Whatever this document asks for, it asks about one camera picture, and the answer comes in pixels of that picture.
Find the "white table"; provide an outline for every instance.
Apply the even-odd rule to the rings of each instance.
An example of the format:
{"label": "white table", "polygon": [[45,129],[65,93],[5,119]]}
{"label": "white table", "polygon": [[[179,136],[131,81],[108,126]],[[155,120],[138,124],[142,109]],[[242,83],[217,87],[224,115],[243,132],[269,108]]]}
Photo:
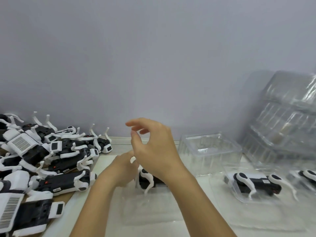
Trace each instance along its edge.
{"label": "white table", "polygon": [[[120,155],[132,149],[130,144],[130,138],[113,138],[112,139],[113,151],[111,155],[101,155],[94,171],[100,174],[115,158],[116,155]],[[210,198],[212,203],[218,208],[213,192],[209,185],[209,177],[203,176],[198,178],[198,182],[203,188],[206,195]],[[184,221],[168,222],[168,223],[157,223],[148,224],[143,226],[124,226],[121,223],[120,217],[120,199],[121,199],[121,188],[117,188],[114,192],[113,199],[111,201],[111,207],[109,212],[109,219],[106,228],[106,235],[109,237],[174,237],[183,236],[189,237],[189,233],[186,229]],[[56,219],[50,227],[45,231],[43,237],[68,237],[70,232],[79,216],[81,208],[88,196],[89,190],[85,192],[76,192],[73,197],[65,206],[64,215]],[[309,231],[306,232],[282,232],[282,231],[264,231],[254,230],[247,228],[239,228],[233,226],[232,229],[237,236],[256,236],[256,237],[314,237],[316,233],[316,224],[310,227]]]}

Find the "left hand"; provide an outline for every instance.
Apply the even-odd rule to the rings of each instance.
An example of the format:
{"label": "left hand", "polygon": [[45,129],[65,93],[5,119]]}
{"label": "left hand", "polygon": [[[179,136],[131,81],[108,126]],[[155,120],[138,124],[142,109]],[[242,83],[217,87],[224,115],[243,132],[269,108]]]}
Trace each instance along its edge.
{"label": "left hand", "polygon": [[112,163],[99,175],[99,178],[111,179],[115,187],[124,187],[131,182],[138,173],[139,163],[131,158],[134,152],[131,150],[122,155],[118,155]]}

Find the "gray wall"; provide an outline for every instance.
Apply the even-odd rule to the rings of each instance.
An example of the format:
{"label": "gray wall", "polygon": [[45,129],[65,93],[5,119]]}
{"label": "gray wall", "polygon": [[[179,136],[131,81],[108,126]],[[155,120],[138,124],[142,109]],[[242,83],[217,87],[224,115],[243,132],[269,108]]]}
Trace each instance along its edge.
{"label": "gray wall", "polygon": [[271,73],[315,71],[316,0],[0,0],[0,111],[236,137]]}

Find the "hand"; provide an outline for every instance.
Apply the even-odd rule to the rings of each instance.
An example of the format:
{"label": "hand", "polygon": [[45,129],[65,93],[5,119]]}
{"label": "hand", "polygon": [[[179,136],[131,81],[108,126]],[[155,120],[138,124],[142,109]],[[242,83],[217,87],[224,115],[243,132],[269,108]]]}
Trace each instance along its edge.
{"label": "hand", "polygon": [[135,178],[138,173],[139,163],[135,160],[131,163],[134,152],[131,150],[118,155],[112,163],[99,175],[99,178],[111,180],[114,187],[124,187]]}
{"label": "hand", "polygon": [[[146,171],[164,182],[175,171],[188,171],[178,155],[169,127],[145,118],[129,120],[126,125],[132,127],[133,151]],[[140,134],[150,132],[146,145],[136,131],[140,131]]]}

